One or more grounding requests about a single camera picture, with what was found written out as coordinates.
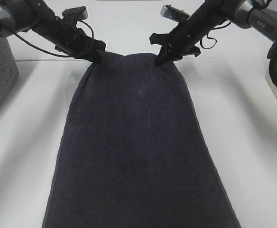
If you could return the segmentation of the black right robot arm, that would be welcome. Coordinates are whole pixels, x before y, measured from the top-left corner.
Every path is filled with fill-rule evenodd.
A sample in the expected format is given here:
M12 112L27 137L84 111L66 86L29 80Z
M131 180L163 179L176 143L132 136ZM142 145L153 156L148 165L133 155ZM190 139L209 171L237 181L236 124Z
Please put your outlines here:
M201 51L196 44L202 44L204 37L212 30L224 28L223 23L228 21L242 29L254 28L273 42L267 58L269 76L277 87L277 11L269 9L269 4L268 0L206 0L192 15L164 5L161 15L178 25L167 34L150 36L151 44L161 46L155 65L188 55L199 56Z

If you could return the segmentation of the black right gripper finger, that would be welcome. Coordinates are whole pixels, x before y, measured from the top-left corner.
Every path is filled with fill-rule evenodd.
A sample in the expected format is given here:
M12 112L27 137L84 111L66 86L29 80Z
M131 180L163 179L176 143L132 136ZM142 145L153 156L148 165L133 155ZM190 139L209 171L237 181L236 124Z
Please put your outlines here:
M156 66L161 66L162 64L168 62L169 58L170 58L170 55L167 52L167 49L164 46L162 46L159 53L158 53L158 55L157 55L157 57L156 57L155 65Z

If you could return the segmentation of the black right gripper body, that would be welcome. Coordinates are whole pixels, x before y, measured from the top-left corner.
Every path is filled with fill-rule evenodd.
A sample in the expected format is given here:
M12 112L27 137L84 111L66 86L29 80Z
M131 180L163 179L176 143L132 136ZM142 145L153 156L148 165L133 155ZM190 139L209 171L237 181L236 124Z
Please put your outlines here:
M181 58L185 55L198 55L193 52L195 44L221 22L221 16L205 4L200 6L189 19L172 29L167 34L153 33L149 37L151 44L158 44L167 49L170 57Z

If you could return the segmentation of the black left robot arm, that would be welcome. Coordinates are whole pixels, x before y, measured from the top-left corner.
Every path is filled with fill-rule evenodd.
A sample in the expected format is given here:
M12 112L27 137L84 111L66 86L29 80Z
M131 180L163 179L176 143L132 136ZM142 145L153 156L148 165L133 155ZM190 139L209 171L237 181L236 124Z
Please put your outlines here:
M85 6L65 9L59 17L43 0L0 0L0 37L32 30L55 45L57 57L99 63L106 44L77 27L87 17Z

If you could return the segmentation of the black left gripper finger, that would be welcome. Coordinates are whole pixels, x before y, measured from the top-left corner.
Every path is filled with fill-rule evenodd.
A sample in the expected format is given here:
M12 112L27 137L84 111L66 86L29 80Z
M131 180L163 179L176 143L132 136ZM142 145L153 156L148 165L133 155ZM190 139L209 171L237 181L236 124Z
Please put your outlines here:
M105 49L93 49L91 51L91 62L100 63L102 60L102 54L105 52Z

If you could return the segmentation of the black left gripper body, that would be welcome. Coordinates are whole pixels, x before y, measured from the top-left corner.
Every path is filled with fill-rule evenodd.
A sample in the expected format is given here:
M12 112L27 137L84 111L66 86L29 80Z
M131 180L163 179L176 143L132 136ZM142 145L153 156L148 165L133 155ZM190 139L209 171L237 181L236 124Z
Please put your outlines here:
M105 49L106 44L101 40L95 40L85 32L64 22L59 17L45 19L33 27L33 31L46 40L55 44L62 52L77 59L91 59L93 49Z

